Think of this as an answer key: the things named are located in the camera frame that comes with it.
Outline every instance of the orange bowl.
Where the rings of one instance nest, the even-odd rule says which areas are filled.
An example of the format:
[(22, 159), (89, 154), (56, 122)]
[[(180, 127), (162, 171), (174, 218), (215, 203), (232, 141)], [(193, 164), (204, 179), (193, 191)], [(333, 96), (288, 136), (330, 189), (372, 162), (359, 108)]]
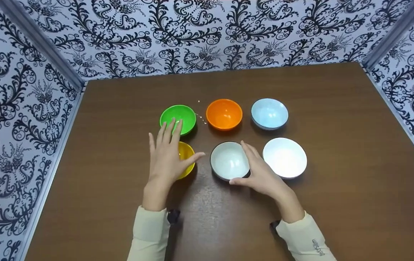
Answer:
[(228, 131), (241, 122), (242, 109), (235, 101), (218, 99), (207, 107), (205, 115), (215, 129)]

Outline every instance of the white bowl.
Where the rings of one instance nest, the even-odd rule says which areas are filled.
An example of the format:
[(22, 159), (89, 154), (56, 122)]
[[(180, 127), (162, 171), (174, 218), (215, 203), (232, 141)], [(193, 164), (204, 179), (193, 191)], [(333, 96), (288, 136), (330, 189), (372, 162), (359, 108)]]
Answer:
[(252, 120), (261, 129), (271, 131), (282, 127), (289, 119), (289, 111), (278, 100), (264, 98), (252, 105)]
[(306, 154), (297, 142), (286, 138), (268, 141), (263, 159), (271, 169), (285, 179), (298, 177), (306, 168)]
[(250, 170), (242, 146), (236, 142), (218, 144), (210, 155), (213, 172), (222, 180), (245, 177)]

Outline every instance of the cream sleeve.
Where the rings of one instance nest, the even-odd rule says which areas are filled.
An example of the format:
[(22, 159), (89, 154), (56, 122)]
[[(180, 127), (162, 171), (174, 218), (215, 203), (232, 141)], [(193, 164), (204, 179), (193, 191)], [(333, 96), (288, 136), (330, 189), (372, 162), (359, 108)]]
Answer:
[(306, 212), (305, 217), (295, 223), (281, 220), (276, 232), (286, 241), (296, 261), (336, 261), (318, 225)]
[(170, 232), (167, 216), (166, 209), (153, 212), (138, 208), (127, 261), (164, 261)]

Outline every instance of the aluminum corner strip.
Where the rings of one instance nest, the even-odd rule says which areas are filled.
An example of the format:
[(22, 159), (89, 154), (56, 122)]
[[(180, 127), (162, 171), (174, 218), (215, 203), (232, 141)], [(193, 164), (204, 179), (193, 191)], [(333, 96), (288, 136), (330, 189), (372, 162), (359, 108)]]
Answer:
[(25, 8), (17, 0), (0, 0), (0, 8), (47, 60), (71, 83), (76, 91), (81, 92), (84, 87), (84, 80), (60, 54), (54, 43), (44, 35), (36, 22), (25, 11)]
[(412, 25), (414, 25), (414, 0), (374, 50), (363, 60), (363, 66), (368, 71), (374, 69), (374, 66), (397, 44)]
[(20, 247), (18, 248), (18, 254), (16, 256), (17, 261), (24, 261), (26, 258), (26, 254), (28, 252), (28, 248), (30, 247), (31, 241), (33, 239), (34, 232), (36, 230), (36, 226), (38, 226), (39, 218), (41, 216), (41, 212), (43, 212), (44, 204), (46, 203), (47, 195), (49, 194), (49, 190), (51, 189), (51, 185), (53, 184), (54, 177), (56, 175), (57, 168), (60, 163), (60, 159), (63, 155), (63, 150), (65, 149), (68, 137), (71, 132), (71, 128), (73, 126), (73, 122), (75, 121), (76, 115), (78, 114), (78, 110), (80, 108), (81, 100), (83, 99), (84, 92), (81, 92), (78, 96), (78, 101), (75, 105), (75, 109), (73, 111), (71, 120), (67, 123), (66, 126), (66, 132), (64, 133), (61, 142), (58, 145), (59, 150), (54, 155), (54, 166), (50, 170), (50, 173), (48, 177), (45, 180), (45, 186), (41, 190), (39, 196), (38, 196), (38, 203), (36, 207), (33, 210), (33, 213), (31, 215), (31, 219), (28, 222), (28, 225), (26, 227), (25, 231), (25, 238), (23, 239)]
[(405, 123), (403, 122), (402, 118), (400, 117), (400, 115), (398, 114), (397, 110), (395, 109), (395, 107), (392, 105), (392, 103), (387, 99), (387, 96), (385, 96), (385, 94), (382, 92), (381, 89), (377, 88), (377, 83), (376, 81), (374, 81), (374, 79), (371, 77), (371, 75), (367, 72), (366, 76), (368, 76), (368, 78), (371, 80), (371, 83), (373, 84), (373, 87), (376, 89), (376, 91), (379, 93), (379, 95), (382, 97), (382, 99), (384, 100), (384, 102), (387, 104), (387, 107), (390, 109), (390, 111), (392, 112), (392, 114), (395, 116), (395, 118), (397, 119), (398, 123), (402, 126), (403, 130), (406, 132), (407, 136), (410, 138), (411, 142), (414, 145), (414, 136), (409, 132), (408, 127), (405, 125)]

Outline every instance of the black object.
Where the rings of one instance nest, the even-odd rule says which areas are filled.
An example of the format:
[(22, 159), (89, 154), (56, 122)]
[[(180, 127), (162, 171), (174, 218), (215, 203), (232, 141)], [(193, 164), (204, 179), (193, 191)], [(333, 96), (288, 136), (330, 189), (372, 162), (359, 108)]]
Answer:
[(167, 215), (167, 220), (170, 223), (170, 225), (177, 224), (179, 215), (181, 212), (179, 210), (170, 210)]

